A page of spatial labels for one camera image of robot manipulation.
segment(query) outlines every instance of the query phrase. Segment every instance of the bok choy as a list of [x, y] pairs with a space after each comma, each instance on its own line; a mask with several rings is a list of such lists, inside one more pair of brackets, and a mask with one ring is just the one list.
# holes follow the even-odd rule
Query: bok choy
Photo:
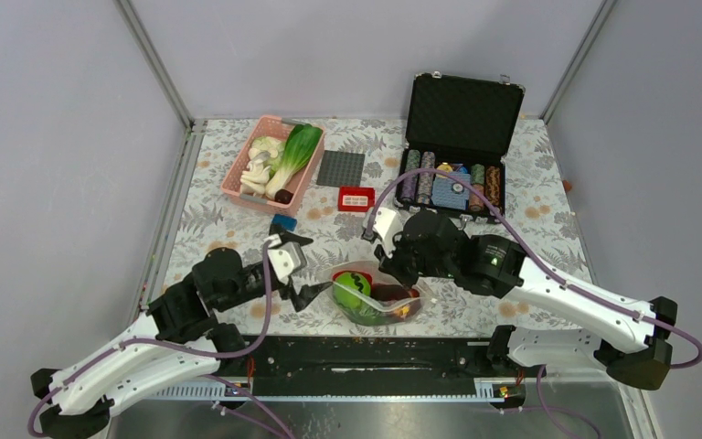
[[297, 125], [292, 129], [286, 139], [278, 170], [265, 187], [265, 195], [268, 198], [274, 199], [276, 192], [286, 188], [289, 180], [311, 161], [321, 136], [322, 129], [309, 123]]

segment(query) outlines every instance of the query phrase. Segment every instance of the poker chip stack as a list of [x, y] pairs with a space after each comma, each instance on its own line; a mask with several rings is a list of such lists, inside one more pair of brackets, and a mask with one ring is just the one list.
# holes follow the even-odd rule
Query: poker chip stack
[[[408, 158], [405, 160], [405, 172], [412, 171], [419, 167], [421, 153], [415, 149], [408, 151]], [[402, 201], [409, 203], [413, 202], [416, 197], [416, 186], [418, 184], [418, 176], [408, 177], [402, 182]]]
[[496, 166], [489, 166], [485, 172], [485, 196], [498, 209], [501, 209], [501, 171]]
[[[478, 192], [485, 195], [484, 184], [485, 184], [485, 166], [474, 165], [472, 167], [472, 173], [470, 173], [470, 183], [473, 185]], [[480, 212], [483, 210], [483, 201], [480, 197], [473, 193], [470, 193], [469, 208], [472, 212]]]
[[[434, 168], [434, 153], [425, 152], [421, 157], [421, 168], [433, 169]], [[422, 204], [429, 204], [431, 197], [431, 181], [433, 179], [433, 174], [421, 173], [419, 174], [419, 191], [416, 200]]]

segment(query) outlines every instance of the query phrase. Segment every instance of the red box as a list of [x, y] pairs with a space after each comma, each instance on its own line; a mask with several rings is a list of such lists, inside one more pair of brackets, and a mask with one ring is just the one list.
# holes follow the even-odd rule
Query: red box
[[337, 209], [341, 212], [367, 212], [375, 206], [372, 187], [341, 186], [337, 192]]

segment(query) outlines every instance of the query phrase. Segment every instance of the floral tablecloth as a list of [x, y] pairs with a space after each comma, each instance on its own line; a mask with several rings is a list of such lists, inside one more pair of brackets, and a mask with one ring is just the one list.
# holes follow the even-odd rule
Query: floral tablecloth
[[[362, 186], [381, 190], [397, 176], [405, 139], [405, 121], [366, 119], [312, 119], [326, 129], [325, 149], [367, 156]], [[237, 250], [244, 263], [260, 259], [272, 215], [233, 205], [219, 190], [222, 178], [257, 121], [208, 121], [187, 196], [175, 245], [165, 273], [165, 288], [179, 281], [196, 262], [217, 247]], [[556, 267], [589, 280], [580, 236], [561, 184], [548, 133], [542, 121], [518, 120], [505, 158], [506, 215], [532, 247]], [[341, 262], [372, 260], [372, 244], [359, 239], [363, 214], [338, 212], [336, 187], [312, 185], [297, 214], [296, 233], [314, 239], [304, 248], [309, 268], [296, 276], [299, 288], [316, 283], [316, 274]], [[392, 207], [389, 198], [384, 206]], [[508, 236], [504, 227], [470, 223], [470, 234]], [[388, 327], [360, 327], [348, 321], [329, 297], [320, 295], [300, 314], [290, 303], [275, 298], [270, 332], [284, 335], [353, 336], [490, 336], [497, 325], [530, 328], [571, 327], [564, 319], [526, 303], [473, 296], [447, 280], [427, 280], [436, 303], [407, 323]], [[224, 321], [242, 333], [259, 333], [264, 299], [229, 310]]]

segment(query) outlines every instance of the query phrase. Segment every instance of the blue object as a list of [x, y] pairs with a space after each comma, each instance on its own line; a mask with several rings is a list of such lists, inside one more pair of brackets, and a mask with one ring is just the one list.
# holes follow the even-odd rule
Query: blue object
[[273, 221], [271, 224], [280, 224], [286, 230], [294, 231], [294, 228], [297, 227], [297, 219], [277, 213], [275, 216], [273, 216]]
[[[470, 175], [451, 172], [451, 176], [470, 183]], [[467, 209], [470, 191], [450, 178], [435, 178], [431, 187], [431, 204], [441, 208]]]

